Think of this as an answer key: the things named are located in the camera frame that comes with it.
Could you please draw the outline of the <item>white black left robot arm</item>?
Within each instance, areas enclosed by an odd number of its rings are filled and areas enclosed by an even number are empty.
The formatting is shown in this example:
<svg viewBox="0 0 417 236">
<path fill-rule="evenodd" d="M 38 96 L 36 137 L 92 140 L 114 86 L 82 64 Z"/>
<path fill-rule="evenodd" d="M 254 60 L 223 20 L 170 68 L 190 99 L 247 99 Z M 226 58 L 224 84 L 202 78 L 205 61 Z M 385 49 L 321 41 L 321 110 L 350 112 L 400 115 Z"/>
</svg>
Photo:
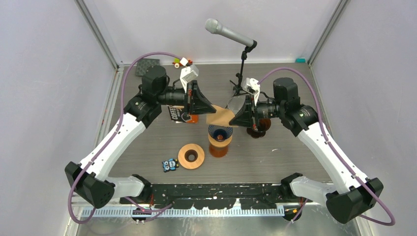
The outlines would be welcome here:
<svg viewBox="0 0 417 236">
<path fill-rule="evenodd" d="M 114 128 L 89 156 L 66 165 L 64 171 L 74 191 L 96 209 L 115 198 L 133 197 L 140 204 L 146 203 L 151 196 L 149 181 L 139 175 L 110 177 L 109 172 L 127 147 L 161 114 L 163 105 L 182 106 L 190 115 L 216 112 L 198 87 L 198 75 L 199 69 L 193 64 L 182 68 L 181 87 L 177 88 L 169 85 L 164 67 L 149 67 L 141 78 L 139 93 L 127 102 Z"/>
</svg>

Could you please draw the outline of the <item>brown paper coffee filter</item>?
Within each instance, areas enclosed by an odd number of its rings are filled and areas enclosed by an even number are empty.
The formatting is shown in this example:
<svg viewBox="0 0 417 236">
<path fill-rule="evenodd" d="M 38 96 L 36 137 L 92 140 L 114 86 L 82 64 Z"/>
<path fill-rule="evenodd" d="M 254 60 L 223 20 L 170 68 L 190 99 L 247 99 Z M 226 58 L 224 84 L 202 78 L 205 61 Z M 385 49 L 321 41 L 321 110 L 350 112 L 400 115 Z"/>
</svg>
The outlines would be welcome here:
<svg viewBox="0 0 417 236">
<path fill-rule="evenodd" d="M 235 117 L 235 114 L 226 108 L 222 108 L 217 105 L 212 105 L 216 109 L 215 113 L 206 115 L 207 125 L 218 125 L 225 127 L 233 127 L 229 122 Z"/>
</svg>

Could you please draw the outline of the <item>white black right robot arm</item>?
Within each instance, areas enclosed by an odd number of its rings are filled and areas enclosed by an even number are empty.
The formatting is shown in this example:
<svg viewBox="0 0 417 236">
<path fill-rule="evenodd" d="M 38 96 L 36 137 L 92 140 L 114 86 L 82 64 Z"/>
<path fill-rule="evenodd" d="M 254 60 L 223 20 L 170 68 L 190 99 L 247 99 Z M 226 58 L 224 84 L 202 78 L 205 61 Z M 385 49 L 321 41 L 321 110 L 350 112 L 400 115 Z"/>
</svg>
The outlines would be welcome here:
<svg viewBox="0 0 417 236">
<path fill-rule="evenodd" d="M 293 202 L 306 198 L 325 206 L 332 217 L 345 224 L 376 204 L 384 186 L 378 178 L 369 178 L 357 168 L 336 144 L 318 113 L 301 104 L 298 86 L 291 78 L 273 82 L 273 98 L 259 101 L 260 83 L 247 78 L 237 89 L 245 100 L 230 125 L 261 131 L 261 120 L 279 118 L 282 125 L 305 144 L 332 180 L 332 185 L 294 173 L 281 180 L 281 197 Z"/>
</svg>

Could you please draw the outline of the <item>blue plastic dripper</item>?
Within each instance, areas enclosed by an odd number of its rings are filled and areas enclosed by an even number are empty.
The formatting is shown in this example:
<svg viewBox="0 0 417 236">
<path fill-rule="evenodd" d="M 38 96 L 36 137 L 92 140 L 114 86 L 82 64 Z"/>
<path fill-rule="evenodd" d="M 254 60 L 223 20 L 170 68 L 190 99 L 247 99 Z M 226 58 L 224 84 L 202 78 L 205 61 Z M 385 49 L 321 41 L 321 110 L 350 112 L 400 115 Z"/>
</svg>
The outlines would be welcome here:
<svg viewBox="0 0 417 236">
<path fill-rule="evenodd" d="M 210 134 L 216 140 L 220 141 L 232 136 L 233 128 L 219 125 L 209 125 L 208 134 Z"/>
</svg>

